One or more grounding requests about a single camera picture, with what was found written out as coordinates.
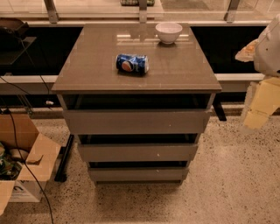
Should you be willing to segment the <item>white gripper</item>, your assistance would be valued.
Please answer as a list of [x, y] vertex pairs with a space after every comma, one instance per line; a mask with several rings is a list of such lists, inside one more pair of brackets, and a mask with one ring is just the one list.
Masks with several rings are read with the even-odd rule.
[[244, 46], [234, 57], [241, 62], [254, 61], [255, 70], [270, 77], [251, 82], [241, 112], [243, 130], [259, 130], [280, 108], [280, 14], [262, 31], [258, 39]]

